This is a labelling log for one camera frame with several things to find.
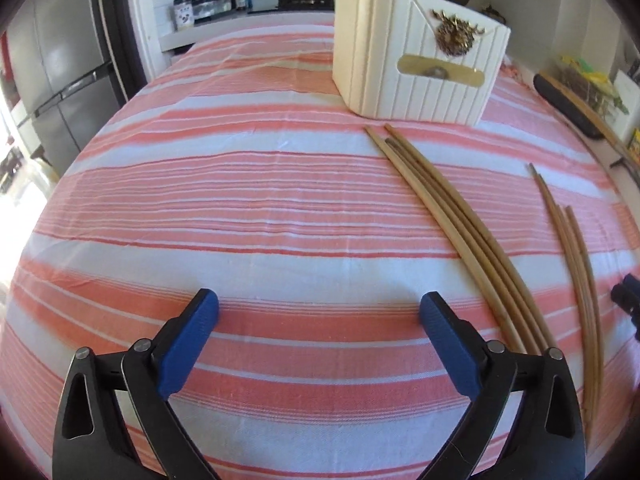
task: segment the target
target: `white storage box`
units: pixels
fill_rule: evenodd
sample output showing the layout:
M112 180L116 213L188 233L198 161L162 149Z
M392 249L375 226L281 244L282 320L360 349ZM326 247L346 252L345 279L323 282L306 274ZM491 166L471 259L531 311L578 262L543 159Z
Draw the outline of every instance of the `white storage box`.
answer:
M367 118L473 126L510 33L446 0L335 0L334 81Z
M618 70L613 86L629 113L625 115L616 108L612 115L606 117L606 121L622 143L628 146L634 130L640 126L640 88L622 70Z

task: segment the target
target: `bamboo stick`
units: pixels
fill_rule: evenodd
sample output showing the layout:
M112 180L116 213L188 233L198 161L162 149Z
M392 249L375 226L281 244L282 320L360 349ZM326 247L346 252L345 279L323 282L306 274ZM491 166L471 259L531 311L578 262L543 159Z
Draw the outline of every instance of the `bamboo stick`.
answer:
M602 339L602 324L600 322L600 308L598 306L598 293L596 290L595 278L593 276L593 268L589 259L587 245L584 242L580 225L575 217L574 210L571 206L566 208L566 216L568 224L574 235L576 250L582 263L582 272L585 274L587 292L590 297L591 311L589 312L591 319L591 329L595 333L595 349L596 349L596 387L594 393L594 403L592 407L592 422L598 415L598 408L602 398L602 385L604 382L604 342Z
M582 355L584 363L582 424L588 449L591 443L591 435L593 431L594 407L596 404L595 393L598 389L598 377L596 370L598 357L596 354L596 335L594 326L591 322L592 319L589 306L590 298L586 285L587 278L580 271L580 254L577 249L577 242L572 239L572 232L568 219L564 216L564 212L554 201L553 196L551 195L551 192L549 191L549 188L542 176L536 171L533 164L530 164L529 167L533 171L535 181L538 184L540 193L545 201L546 209L548 210L556 228L560 244L562 245L562 250L564 251L564 257L569 269L569 274L571 275L572 283L574 284L578 304L578 314L580 316L580 325L582 328Z
M494 286L491 284L491 281L485 274L484 270L482 270L482 267L478 263L478 260L475 258L472 251L469 249L464 238L457 231L434 197L422 186L420 180L406 166L402 159L396 155L396 152L387 146L384 140L382 140L370 127L366 126L365 131L369 134L369 137L371 137L379 149L386 155L386 158L391 161L409 186L411 186L418 198L420 198L421 202L431 212L435 221L447 235L447 238L451 241L453 247L460 255L460 258L466 265L466 268L475 280L478 288L482 292L482 295L487 300L489 307L494 313L498 326L506 339L507 346L512 351L524 353L525 348L522 339L518 335L518 332L507 314L500 297L496 293Z
M472 251L482 270L491 281L492 285L507 313L511 317L518 334L524 343L525 350L529 354L542 354L542 350L536 343L531 330L522 315L521 306L516 303L517 290L513 282L509 279L498 259L491 252L486 241L478 234L473 224L462 214L450 196L428 175L418 163L408 154L408 152L393 138L385 141L396 152L400 159L414 172L422 185L434 197L438 205L443 209L449 220L453 223L457 231L465 239L466 244Z
M487 243L491 252L495 255L495 257L500 261L502 267L505 272L513 282L515 288L518 291L518 296L524 300L524 303L527 305L526 309L523 309L522 315L525 317L527 321L527 325L534 335L538 347L541 349L546 349L551 346L557 346L556 339L549 330L548 325L546 324L545 318L542 316L533 296L527 285L524 283L520 273L516 270L515 266L511 262L510 258L504 253L503 248L495 239L495 237L491 234L489 229L484 225L484 222L478 217L475 211L471 208L471 206L466 202L466 200L460 195L458 190L440 173L438 168L436 168L430 161L425 158L423 154L421 154L408 140L406 140L402 134L396 130L390 124L386 124L385 128L395 140L415 159L421 168L425 171L425 173L431 175L434 181L436 181L439 186L444 190L444 194L448 195L454 203L458 206L458 209L463 213L464 216L473 224L476 228L476 231L484 238L484 241Z

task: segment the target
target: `refrigerator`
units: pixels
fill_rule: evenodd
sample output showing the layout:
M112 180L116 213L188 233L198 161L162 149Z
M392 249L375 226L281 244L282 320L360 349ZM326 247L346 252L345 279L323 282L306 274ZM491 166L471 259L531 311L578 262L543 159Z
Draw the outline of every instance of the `refrigerator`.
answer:
M146 84L126 0L26 0L7 28L18 94L62 176Z

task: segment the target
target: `shelf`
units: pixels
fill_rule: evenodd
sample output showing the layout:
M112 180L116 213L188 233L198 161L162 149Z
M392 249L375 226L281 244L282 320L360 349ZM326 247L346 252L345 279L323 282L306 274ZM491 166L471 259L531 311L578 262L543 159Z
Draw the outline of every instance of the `shelf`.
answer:
M172 32L171 34L165 34L160 38L160 49L162 52L168 52L174 48L187 46L198 41L210 40L221 34L233 32L241 28L251 28L257 26L274 26L274 25L287 25L290 21L286 18L291 14L333 14L330 10L299 10L299 11L274 11L274 12L262 12L258 14L247 14L246 12L239 11L237 14L232 14L214 20L213 22L201 23L185 30L178 32Z

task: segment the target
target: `pink and white striped cloth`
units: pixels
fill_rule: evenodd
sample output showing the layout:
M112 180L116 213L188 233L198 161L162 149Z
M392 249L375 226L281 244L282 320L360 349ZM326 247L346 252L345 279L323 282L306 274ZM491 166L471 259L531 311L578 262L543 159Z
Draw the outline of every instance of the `pink and white striped cloth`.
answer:
M417 317L437 290L496 323L456 251L332 82L330 14L195 45L92 140L24 250L0 342L2 415L51 471L72 352L153 337L201 287L220 322L171 403L225 480L413 480L464 412ZM502 74L477 128L395 124L466 197L521 272L582 390L580 324L533 162L591 253L606 380L590 462L620 432L640 344L608 291L640 234L567 126ZM512 399L481 467L504 443ZM143 463L158 468L130 406Z

